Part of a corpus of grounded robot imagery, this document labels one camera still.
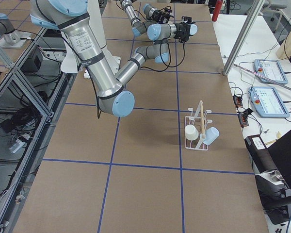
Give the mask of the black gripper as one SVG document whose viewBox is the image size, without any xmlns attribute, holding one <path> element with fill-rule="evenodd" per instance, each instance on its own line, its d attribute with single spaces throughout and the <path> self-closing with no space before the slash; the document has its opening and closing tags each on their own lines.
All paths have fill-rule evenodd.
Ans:
<svg viewBox="0 0 291 233">
<path fill-rule="evenodd" d="M 190 38 L 190 25 L 195 24 L 195 22 L 188 16 L 182 16 L 181 20 L 182 22 L 175 24 L 176 31 L 174 32 L 174 39 L 177 39 L 180 43 L 185 43 Z"/>
<path fill-rule="evenodd" d="M 160 10 L 156 9 L 152 14 L 152 20 L 159 24 L 168 23 L 170 17 L 174 17 L 172 12 L 170 7 L 164 7 Z"/>
</svg>

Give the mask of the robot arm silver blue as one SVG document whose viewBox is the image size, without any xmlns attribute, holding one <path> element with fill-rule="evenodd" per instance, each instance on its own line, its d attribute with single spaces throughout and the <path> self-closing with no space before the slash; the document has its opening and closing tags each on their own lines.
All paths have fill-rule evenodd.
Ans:
<svg viewBox="0 0 291 233">
<path fill-rule="evenodd" d="M 171 6 L 158 9 L 147 3 L 143 7 L 144 15 L 142 15 L 142 13 L 134 9 L 133 2 L 134 0 L 121 0 L 120 5 L 130 20 L 134 37 L 145 34 L 149 26 L 157 23 L 168 23 L 169 19 L 174 17 Z"/>
<path fill-rule="evenodd" d="M 146 24 L 143 24 L 134 14 L 132 1 L 122 0 L 120 4 L 130 19 L 134 35 L 147 33 L 153 45 L 137 48 L 127 63 L 114 73 L 96 38 L 96 30 L 90 27 L 87 0 L 32 0 L 30 3 L 32 23 L 66 34 L 67 44 L 87 69 L 93 84 L 98 87 L 97 107 L 116 117 L 126 117 L 134 108 L 134 95 L 125 90 L 124 86 L 140 67 L 149 59 L 166 64 L 169 59 L 168 40 L 174 38 L 185 43 L 198 30 L 191 17 L 183 17 L 180 23 L 159 23 L 160 11 L 151 4 L 144 6 L 147 19 Z"/>
</svg>

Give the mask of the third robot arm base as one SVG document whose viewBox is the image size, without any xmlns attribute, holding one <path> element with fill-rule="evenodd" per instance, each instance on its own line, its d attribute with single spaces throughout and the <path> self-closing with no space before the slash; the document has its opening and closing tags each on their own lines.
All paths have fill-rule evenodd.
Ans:
<svg viewBox="0 0 291 233">
<path fill-rule="evenodd" d="M 8 16 L 4 13 L 0 13 L 0 46 L 5 49 L 20 49 L 25 40 L 21 39 L 21 35 L 23 33 L 19 33 Z"/>
</svg>

